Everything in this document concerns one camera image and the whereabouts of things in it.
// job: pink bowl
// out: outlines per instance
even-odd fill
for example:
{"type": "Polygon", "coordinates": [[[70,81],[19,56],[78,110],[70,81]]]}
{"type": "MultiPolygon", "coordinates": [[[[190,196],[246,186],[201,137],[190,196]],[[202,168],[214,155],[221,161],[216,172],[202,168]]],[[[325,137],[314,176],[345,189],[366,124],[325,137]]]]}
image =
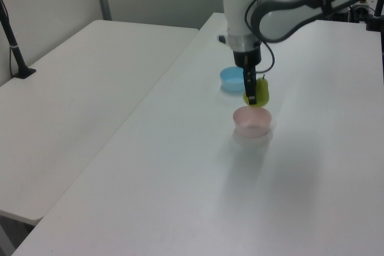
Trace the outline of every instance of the pink bowl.
{"type": "Polygon", "coordinates": [[[272,116],[262,107],[244,106],[233,114],[236,131],[245,137],[257,138],[268,132],[272,116]]]}

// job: black cable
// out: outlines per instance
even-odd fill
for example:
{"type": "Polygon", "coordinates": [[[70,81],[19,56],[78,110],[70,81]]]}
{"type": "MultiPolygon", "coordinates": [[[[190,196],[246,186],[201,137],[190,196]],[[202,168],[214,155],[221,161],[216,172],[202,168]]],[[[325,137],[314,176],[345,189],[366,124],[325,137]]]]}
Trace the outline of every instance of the black cable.
{"type": "Polygon", "coordinates": [[[3,7],[3,9],[4,9],[5,13],[6,13],[6,15],[7,15],[7,19],[8,19],[8,21],[9,21],[10,17],[9,17],[9,15],[8,15],[7,7],[5,6],[3,0],[0,0],[0,2],[1,2],[1,5],[2,5],[2,7],[3,7]]]}
{"type": "Polygon", "coordinates": [[[11,49],[11,47],[10,47],[10,73],[11,73],[11,78],[13,78],[13,74],[12,74],[12,66],[11,66],[11,64],[12,64],[12,49],[11,49]]]}
{"type": "MultiPolygon", "coordinates": [[[[252,5],[253,5],[256,1],[258,1],[258,0],[253,0],[253,1],[251,2],[251,4],[248,6],[247,10],[245,11],[245,16],[244,16],[245,24],[247,25],[247,27],[249,28],[249,30],[250,30],[254,35],[257,35],[257,34],[255,33],[255,31],[254,31],[254,29],[252,28],[252,26],[248,23],[248,19],[247,19],[247,17],[248,17],[248,12],[249,12],[249,10],[251,9],[252,5]]],[[[272,49],[270,48],[270,46],[267,44],[267,42],[264,42],[264,41],[263,41],[263,43],[264,43],[264,45],[266,46],[266,48],[268,48],[269,52],[271,52],[271,56],[272,56],[272,64],[271,64],[271,66],[270,66],[268,69],[263,70],[263,71],[258,71],[258,72],[256,72],[256,73],[266,73],[266,72],[268,72],[269,70],[271,70],[271,69],[273,68],[273,66],[275,65],[275,55],[274,55],[274,52],[272,51],[272,49]]]]}
{"type": "Polygon", "coordinates": [[[267,72],[268,72],[269,70],[271,70],[271,69],[274,67],[274,65],[275,65],[275,55],[274,55],[274,52],[272,51],[272,49],[270,48],[270,46],[268,45],[267,42],[263,42],[263,43],[264,43],[264,45],[266,46],[266,48],[268,48],[269,52],[271,52],[271,56],[272,56],[272,64],[271,64],[271,66],[270,66],[268,69],[266,69],[266,70],[256,71],[256,73],[259,73],[259,74],[267,73],[267,72]]]}

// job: bowl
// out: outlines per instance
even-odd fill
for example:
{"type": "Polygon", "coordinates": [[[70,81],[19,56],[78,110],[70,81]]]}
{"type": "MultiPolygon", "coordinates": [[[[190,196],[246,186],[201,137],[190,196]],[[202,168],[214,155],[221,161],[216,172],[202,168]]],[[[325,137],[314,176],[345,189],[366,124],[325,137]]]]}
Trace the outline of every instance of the bowl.
{"type": "Polygon", "coordinates": [[[237,109],[233,114],[235,130],[248,138],[258,138],[265,135],[271,120],[270,112],[262,107],[244,106],[237,109]]]}
{"type": "Polygon", "coordinates": [[[243,92],[244,76],[243,69],[240,67],[228,67],[220,72],[220,79],[223,88],[230,92],[243,92]]]}

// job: white table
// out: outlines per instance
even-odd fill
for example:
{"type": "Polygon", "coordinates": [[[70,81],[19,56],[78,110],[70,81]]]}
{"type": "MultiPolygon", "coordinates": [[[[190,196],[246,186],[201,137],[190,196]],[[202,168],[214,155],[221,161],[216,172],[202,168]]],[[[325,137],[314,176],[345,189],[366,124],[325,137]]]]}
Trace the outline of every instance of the white table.
{"type": "Polygon", "coordinates": [[[317,21],[273,45],[272,131],[249,140],[220,88],[225,27],[207,21],[15,256],[384,251],[380,35],[317,21]]]}
{"type": "Polygon", "coordinates": [[[96,21],[0,88],[0,215],[36,224],[196,35],[96,21]]]}

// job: pear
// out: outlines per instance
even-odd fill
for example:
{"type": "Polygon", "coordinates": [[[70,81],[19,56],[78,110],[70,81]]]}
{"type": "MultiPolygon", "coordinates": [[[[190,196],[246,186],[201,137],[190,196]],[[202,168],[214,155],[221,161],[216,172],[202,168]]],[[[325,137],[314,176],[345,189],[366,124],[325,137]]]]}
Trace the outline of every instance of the pear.
{"type": "MultiPolygon", "coordinates": [[[[247,94],[243,94],[243,99],[247,105],[250,105],[247,94]]],[[[269,101],[268,81],[265,75],[256,80],[256,104],[250,105],[252,107],[263,107],[269,101]]]]}

